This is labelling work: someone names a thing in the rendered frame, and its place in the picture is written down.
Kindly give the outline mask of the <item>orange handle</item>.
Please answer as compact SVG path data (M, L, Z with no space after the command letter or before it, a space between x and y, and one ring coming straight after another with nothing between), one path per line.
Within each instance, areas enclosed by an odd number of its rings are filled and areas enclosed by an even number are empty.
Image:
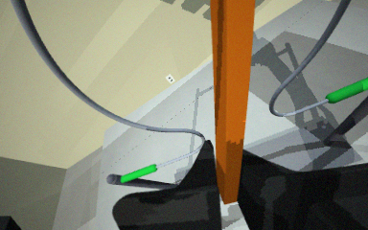
M217 184L237 202L251 72L255 0L210 0Z

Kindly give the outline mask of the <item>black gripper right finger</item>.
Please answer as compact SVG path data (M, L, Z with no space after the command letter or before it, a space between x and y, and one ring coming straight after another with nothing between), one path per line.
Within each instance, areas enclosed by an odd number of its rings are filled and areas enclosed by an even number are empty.
M368 163L290 170L243 149L237 202L249 230L304 230L312 204L368 194Z

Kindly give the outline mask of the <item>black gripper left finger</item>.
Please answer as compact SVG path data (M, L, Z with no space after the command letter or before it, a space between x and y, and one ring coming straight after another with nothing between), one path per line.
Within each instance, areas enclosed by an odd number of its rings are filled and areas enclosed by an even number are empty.
M113 206L119 230L221 230L214 147L205 140L192 168L172 189L132 193Z

